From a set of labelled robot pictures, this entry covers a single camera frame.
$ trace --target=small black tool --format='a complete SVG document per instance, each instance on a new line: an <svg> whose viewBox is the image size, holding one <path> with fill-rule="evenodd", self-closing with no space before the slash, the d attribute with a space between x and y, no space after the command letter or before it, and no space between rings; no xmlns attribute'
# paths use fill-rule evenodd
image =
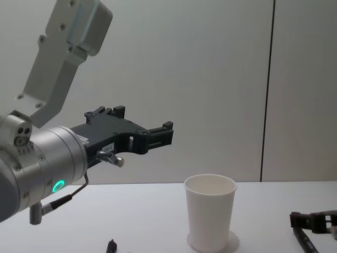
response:
<svg viewBox="0 0 337 253"><path fill-rule="evenodd" d="M337 211L314 212L309 215L292 212L290 223L305 253L319 252L302 229L310 229L313 233L330 233L337 240Z"/></svg>
<svg viewBox="0 0 337 253"><path fill-rule="evenodd" d="M117 244L114 240L111 240L107 245L106 253L116 253L117 252Z"/></svg>

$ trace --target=black mount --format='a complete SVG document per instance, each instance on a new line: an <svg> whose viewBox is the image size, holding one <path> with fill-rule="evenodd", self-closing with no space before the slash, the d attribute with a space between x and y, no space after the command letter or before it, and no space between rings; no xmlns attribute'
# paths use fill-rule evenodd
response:
<svg viewBox="0 0 337 253"><path fill-rule="evenodd" d="M290 214L292 228L310 229L313 233L331 233L328 223L337 226L337 211L314 212L304 215L299 212Z"/></svg>
<svg viewBox="0 0 337 253"><path fill-rule="evenodd" d="M331 233L337 240L337 211L314 212L309 215L292 212L290 223L298 242L306 253L318 253L318 250L303 229L310 229L313 233Z"/></svg>
<svg viewBox="0 0 337 253"><path fill-rule="evenodd" d="M72 130L87 139L85 149L89 167L100 163L96 155L102 150L108 150L114 154L121 152L146 154L150 149L172 144L173 123L171 121L164 123L160 128L148 130L124 119L124 106L114 109L101 106L84 115L86 123Z"/></svg>

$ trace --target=vertical line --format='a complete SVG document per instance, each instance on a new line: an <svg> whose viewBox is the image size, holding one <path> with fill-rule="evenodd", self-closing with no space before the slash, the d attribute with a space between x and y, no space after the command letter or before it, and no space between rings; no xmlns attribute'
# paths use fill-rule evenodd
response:
<svg viewBox="0 0 337 253"><path fill-rule="evenodd" d="M266 89L265 108L264 108L264 123L263 123L263 139L262 139L262 155L261 155L260 182L262 182L262 173L263 173L265 127L266 127L266 122L267 122L268 95L269 95L269 80L270 80L270 66L271 66L272 50L273 50L274 21L275 21L275 6L276 6L276 0L274 0L274 3L273 3L272 30L271 30L271 36L270 36L269 63L268 63L268 76L267 76L267 89Z"/></svg>

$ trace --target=cup rim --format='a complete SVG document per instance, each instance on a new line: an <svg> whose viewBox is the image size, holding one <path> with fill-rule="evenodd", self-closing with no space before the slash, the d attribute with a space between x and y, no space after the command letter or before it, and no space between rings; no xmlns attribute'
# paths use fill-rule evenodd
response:
<svg viewBox="0 0 337 253"><path fill-rule="evenodd" d="M227 192L227 193L205 194L205 193L202 193L202 192L194 191L191 188L187 187L186 183L187 183L188 180L191 180L191 179L193 179L195 177L200 177L200 176L217 176L217 177L222 177L222 178L227 179L227 180L231 181L232 183L234 183L234 188L231 191ZM236 189L237 189L237 184L236 184L236 182L233 179L231 179L229 177L226 177L226 176L223 176L223 175L219 175L219 174L197 174L197 175L191 176L191 177L185 179L184 186L185 186L185 189L188 190L189 192L192 192L192 193L197 194L197 195L210 196L210 197L228 195L228 194L231 194L231 193L235 192Z"/></svg>

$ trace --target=green led ring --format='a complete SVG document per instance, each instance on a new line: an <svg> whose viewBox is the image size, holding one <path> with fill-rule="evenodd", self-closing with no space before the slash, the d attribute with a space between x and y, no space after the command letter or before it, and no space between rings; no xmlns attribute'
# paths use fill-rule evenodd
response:
<svg viewBox="0 0 337 253"><path fill-rule="evenodd" d="M64 187L64 184L65 184L65 182L63 180L60 180L59 182L57 182L54 185L53 193L56 193L56 192L60 191Z"/></svg>

